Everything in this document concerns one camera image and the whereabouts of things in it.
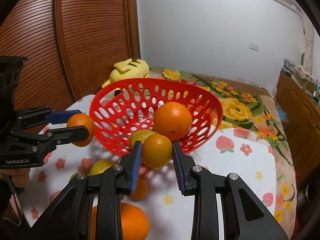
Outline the left hand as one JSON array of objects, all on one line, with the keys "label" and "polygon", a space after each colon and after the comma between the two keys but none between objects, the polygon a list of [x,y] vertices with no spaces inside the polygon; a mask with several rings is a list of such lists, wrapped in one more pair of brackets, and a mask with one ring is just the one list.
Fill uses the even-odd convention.
[{"label": "left hand", "polygon": [[16,187],[24,188],[29,181],[30,168],[1,170],[1,174],[11,176],[11,181]]}]

